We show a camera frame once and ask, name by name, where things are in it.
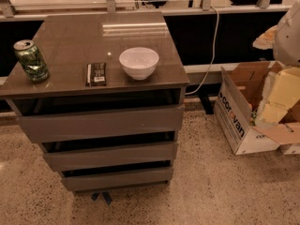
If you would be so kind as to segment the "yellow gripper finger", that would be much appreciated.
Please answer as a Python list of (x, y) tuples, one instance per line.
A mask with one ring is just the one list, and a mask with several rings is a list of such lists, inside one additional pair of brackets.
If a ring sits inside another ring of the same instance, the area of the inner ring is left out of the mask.
[(300, 100), (299, 85), (299, 67), (288, 67), (278, 73), (270, 71), (264, 81), (255, 124), (278, 124)]
[(253, 41), (252, 46), (259, 50), (272, 49), (274, 46), (275, 34), (277, 30), (278, 27), (276, 25), (270, 27)]

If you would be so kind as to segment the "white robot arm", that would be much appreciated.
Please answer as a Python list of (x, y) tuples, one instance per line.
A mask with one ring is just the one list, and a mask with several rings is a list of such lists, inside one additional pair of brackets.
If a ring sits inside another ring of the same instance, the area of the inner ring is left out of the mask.
[(262, 90), (255, 124), (269, 127), (278, 124), (300, 100), (300, 1), (256, 38), (253, 47), (272, 49), (274, 58), (284, 65), (279, 73), (268, 73)]

